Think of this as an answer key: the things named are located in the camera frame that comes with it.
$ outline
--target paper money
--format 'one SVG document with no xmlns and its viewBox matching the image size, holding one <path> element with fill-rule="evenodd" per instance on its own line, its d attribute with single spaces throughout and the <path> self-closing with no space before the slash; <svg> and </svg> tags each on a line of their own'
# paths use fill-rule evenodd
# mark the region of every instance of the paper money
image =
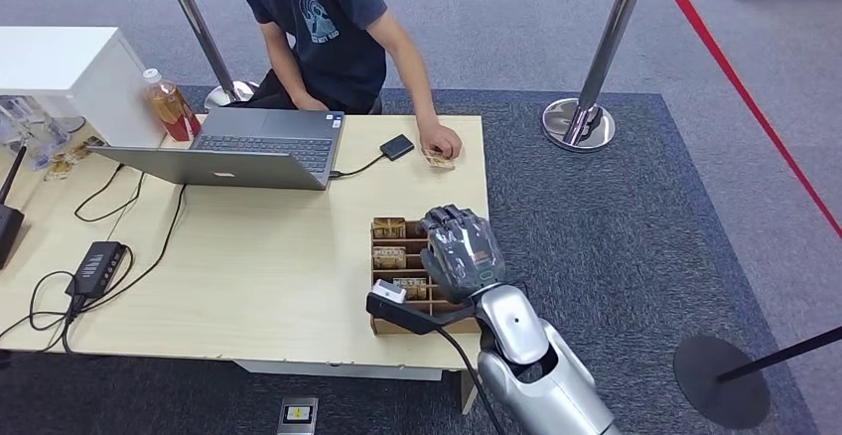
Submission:
<svg viewBox="0 0 842 435">
<path fill-rule="evenodd" d="M 424 154 L 424 158 L 427 159 L 427 163 L 430 164 L 430 167 L 446 170 L 453 170 L 456 168 L 453 161 L 445 158 L 445 156 L 438 150 L 424 149 L 421 153 Z"/>
<path fill-rule="evenodd" d="M 392 284 L 406 290 L 406 299 L 423 301 L 427 299 L 427 278 L 394 278 Z"/>
<path fill-rule="evenodd" d="M 404 218 L 375 218 L 371 224 L 374 239 L 403 239 L 406 237 Z"/>
<path fill-rule="evenodd" d="M 406 250 L 400 246 L 376 246 L 371 259 L 374 269 L 406 269 Z"/>
<path fill-rule="evenodd" d="M 54 155 L 50 161 L 50 167 L 44 175 L 44 180 L 48 182 L 51 180 L 66 179 L 73 166 L 79 163 L 81 159 L 90 155 L 90 151 L 87 150 L 88 145 L 103 145 L 103 143 L 98 138 L 91 136 L 67 152 Z"/>
</svg>

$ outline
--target chrome stanchion base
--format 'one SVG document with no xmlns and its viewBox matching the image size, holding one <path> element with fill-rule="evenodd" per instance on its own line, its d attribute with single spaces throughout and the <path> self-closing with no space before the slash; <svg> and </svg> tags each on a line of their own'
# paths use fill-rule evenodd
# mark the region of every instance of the chrome stanchion base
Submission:
<svg viewBox="0 0 842 435">
<path fill-rule="evenodd" d="M 573 114 L 576 112 L 576 104 L 579 99 L 561 99 L 556 100 L 544 109 L 541 115 L 541 126 L 544 129 L 544 135 L 555 145 L 570 150 L 572 152 L 595 152 L 605 147 L 611 139 L 614 138 L 614 132 L 617 127 L 614 123 L 614 117 L 605 110 L 603 110 L 602 118 L 596 129 L 592 129 L 587 138 L 579 141 L 578 144 L 570 145 L 564 142 L 564 133 L 570 127 L 570 122 L 573 120 Z"/>
<path fill-rule="evenodd" d="M 254 82 L 246 82 L 242 80 L 236 80 L 234 82 L 234 92 L 237 93 L 240 100 L 251 99 L 251 96 L 254 95 L 255 89 L 257 89 L 257 84 Z M 208 97 L 205 98 L 205 110 L 208 111 L 214 107 L 222 107 L 228 104 L 231 104 L 231 98 L 228 97 L 228 94 L 226 94 L 224 90 L 222 90 L 221 85 L 218 85 L 210 92 L 210 94 L 208 94 Z"/>
</svg>

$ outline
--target power adapter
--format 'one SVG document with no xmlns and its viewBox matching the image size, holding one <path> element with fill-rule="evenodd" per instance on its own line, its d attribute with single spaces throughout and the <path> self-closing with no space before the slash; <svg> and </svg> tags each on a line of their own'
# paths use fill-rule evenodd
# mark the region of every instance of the power adapter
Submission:
<svg viewBox="0 0 842 435">
<path fill-rule="evenodd" d="M 81 261 L 65 293 L 69 296 L 75 294 L 87 300 L 101 298 L 125 254 L 125 244 L 117 241 L 95 241 Z"/>
</svg>

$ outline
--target bottle cap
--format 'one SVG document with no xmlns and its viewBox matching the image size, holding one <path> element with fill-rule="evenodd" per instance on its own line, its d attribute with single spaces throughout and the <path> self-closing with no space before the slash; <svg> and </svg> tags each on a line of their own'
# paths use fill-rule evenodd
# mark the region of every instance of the bottle cap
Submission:
<svg viewBox="0 0 842 435">
<path fill-rule="evenodd" d="M 155 68 L 149 68 L 143 71 L 143 78 L 146 79 L 147 82 L 150 84 L 154 84 L 161 80 L 161 73 L 158 72 Z"/>
</svg>

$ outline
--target black pole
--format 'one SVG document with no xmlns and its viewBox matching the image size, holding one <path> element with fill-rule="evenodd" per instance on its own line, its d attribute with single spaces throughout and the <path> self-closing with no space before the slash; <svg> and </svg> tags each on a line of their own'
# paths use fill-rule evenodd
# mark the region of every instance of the black pole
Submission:
<svg viewBox="0 0 842 435">
<path fill-rule="evenodd" d="M 783 361 L 787 361 L 804 353 L 809 353 L 810 351 L 827 346 L 828 344 L 833 344 L 839 340 L 842 340 L 842 327 L 831 329 L 824 334 L 820 334 L 794 346 L 789 346 L 786 349 L 781 349 L 776 353 L 769 354 L 764 358 L 760 358 L 756 361 L 741 365 L 733 370 L 729 370 L 718 375 L 716 377 L 716 381 L 727 382 L 729 380 L 734 380 L 735 378 L 748 375 L 752 372 L 757 372 L 758 370 L 764 369 L 770 365 L 782 363 Z"/>
</svg>

